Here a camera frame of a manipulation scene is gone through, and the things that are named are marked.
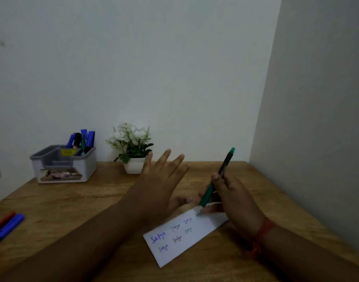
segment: table top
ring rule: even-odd
[[[173,195],[197,196],[221,162],[192,162]],[[233,172],[274,222],[359,265],[359,255],[247,162],[230,162]],[[116,203],[135,182],[121,163],[99,162],[86,183],[38,184],[32,179],[0,202],[0,219],[11,211],[26,219],[0,243],[0,273],[35,254]],[[191,209],[183,206],[172,216]],[[248,259],[248,246],[225,223],[159,268],[143,227],[120,245],[94,281],[285,281],[269,261]]]

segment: gray plastic organizer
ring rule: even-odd
[[[54,145],[31,155],[37,181],[39,183],[88,181],[97,167],[96,147],[92,147],[85,155],[81,155],[81,152],[79,148]]]

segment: bracelet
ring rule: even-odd
[[[263,236],[267,234],[274,226],[275,223],[272,222],[269,218],[264,220],[257,234],[252,238],[253,249],[247,253],[249,258],[257,258],[257,256],[262,252],[259,242],[262,240]]]

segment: person's right arm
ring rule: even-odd
[[[217,190],[212,199],[222,203],[206,206],[203,213],[225,212],[241,235],[251,241],[266,216],[240,180],[228,172],[224,179],[217,173],[212,175]],[[295,281],[359,281],[359,266],[283,227],[275,225],[260,245],[262,254]]]

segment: person's left hand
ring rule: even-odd
[[[190,169],[190,164],[182,163],[185,158],[183,154],[174,161],[167,162],[170,152],[170,149],[166,150],[155,164],[151,164],[150,152],[138,180],[118,202],[127,208],[133,208],[134,216],[143,222],[159,222],[180,206],[192,202],[189,197],[170,200],[177,184]]]

